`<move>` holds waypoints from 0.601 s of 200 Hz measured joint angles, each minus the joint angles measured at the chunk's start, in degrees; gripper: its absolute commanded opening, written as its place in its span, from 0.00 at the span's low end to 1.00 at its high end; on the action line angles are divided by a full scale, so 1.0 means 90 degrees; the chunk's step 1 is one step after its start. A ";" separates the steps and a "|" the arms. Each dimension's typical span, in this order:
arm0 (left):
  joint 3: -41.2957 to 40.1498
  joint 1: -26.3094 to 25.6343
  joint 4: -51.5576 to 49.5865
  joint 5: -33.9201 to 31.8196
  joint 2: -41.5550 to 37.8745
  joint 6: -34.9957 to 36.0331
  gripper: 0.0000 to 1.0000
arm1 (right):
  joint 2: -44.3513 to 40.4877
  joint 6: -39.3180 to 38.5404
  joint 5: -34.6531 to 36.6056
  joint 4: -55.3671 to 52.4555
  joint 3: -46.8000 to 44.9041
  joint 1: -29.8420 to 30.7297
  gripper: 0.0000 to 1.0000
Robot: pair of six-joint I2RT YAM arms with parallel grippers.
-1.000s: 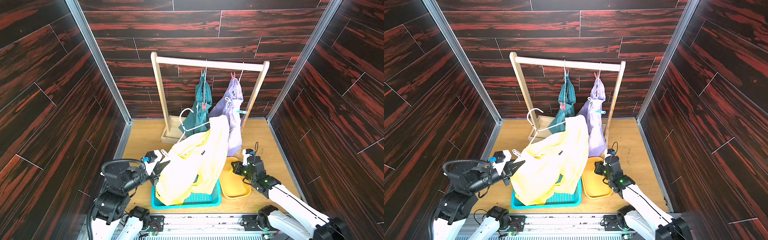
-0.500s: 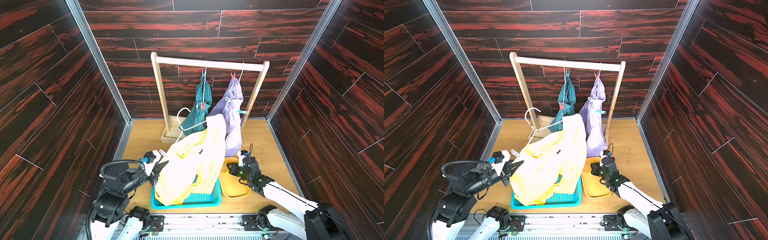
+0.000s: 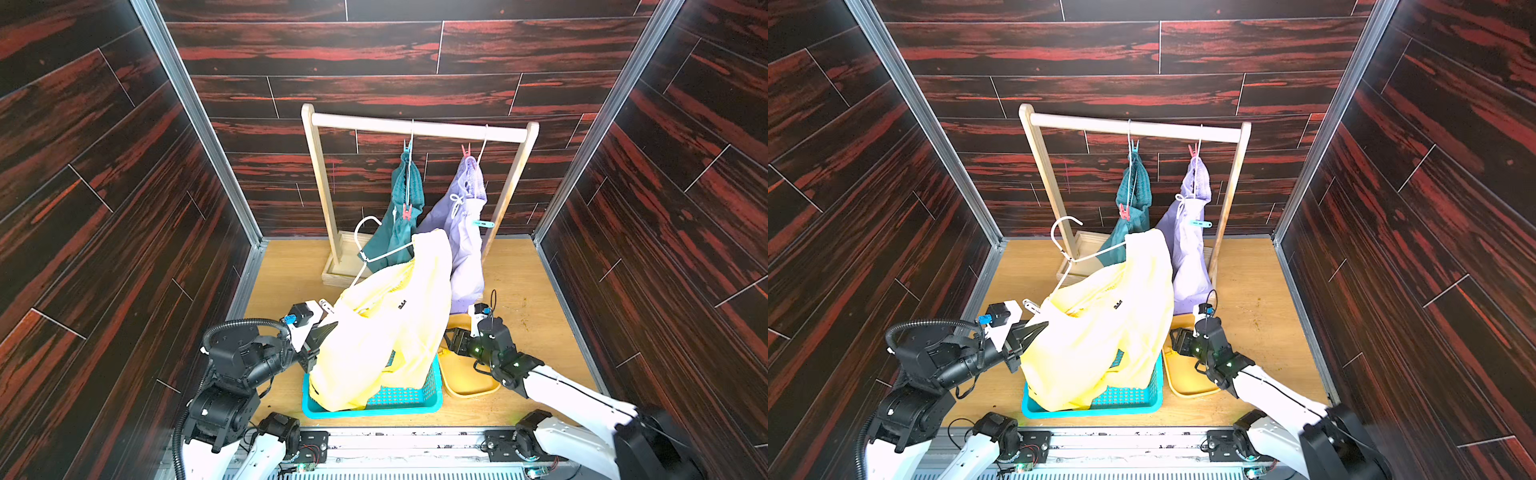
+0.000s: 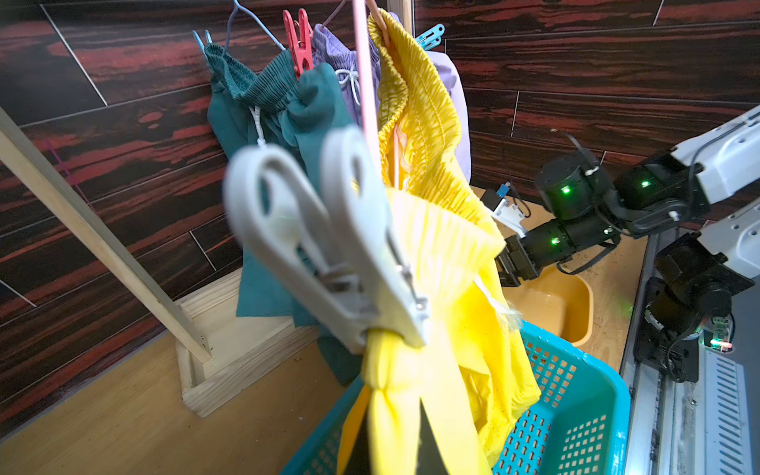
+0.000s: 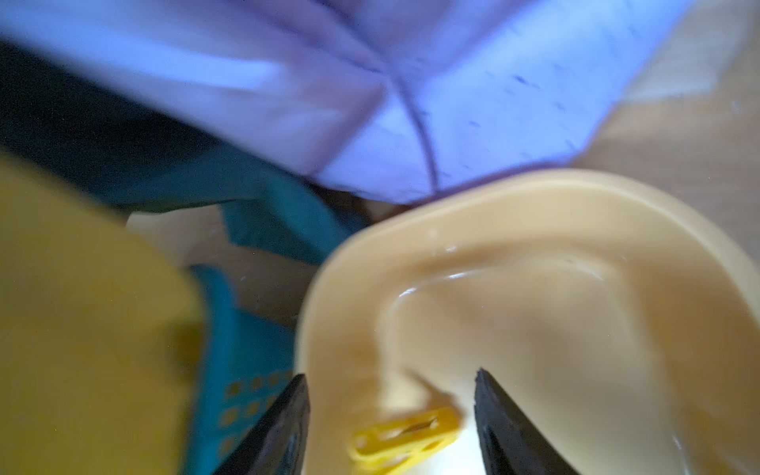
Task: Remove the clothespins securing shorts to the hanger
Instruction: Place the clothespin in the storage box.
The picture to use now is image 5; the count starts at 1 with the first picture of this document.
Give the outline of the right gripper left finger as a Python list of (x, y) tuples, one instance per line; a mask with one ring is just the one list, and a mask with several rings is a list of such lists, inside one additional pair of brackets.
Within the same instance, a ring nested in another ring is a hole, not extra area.
[(307, 378), (295, 375), (214, 475), (300, 475), (311, 404)]

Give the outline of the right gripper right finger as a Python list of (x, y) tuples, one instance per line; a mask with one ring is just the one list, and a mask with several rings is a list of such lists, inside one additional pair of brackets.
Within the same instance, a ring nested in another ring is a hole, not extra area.
[(478, 370), (474, 415), (488, 475), (576, 475), (487, 370)]

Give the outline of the yellow clothespin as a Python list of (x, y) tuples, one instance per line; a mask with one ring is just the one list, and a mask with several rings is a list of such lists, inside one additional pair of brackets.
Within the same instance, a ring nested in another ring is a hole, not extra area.
[(440, 407), (362, 429), (348, 444), (352, 474), (404, 474), (454, 443), (461, 425), (457, 409)]

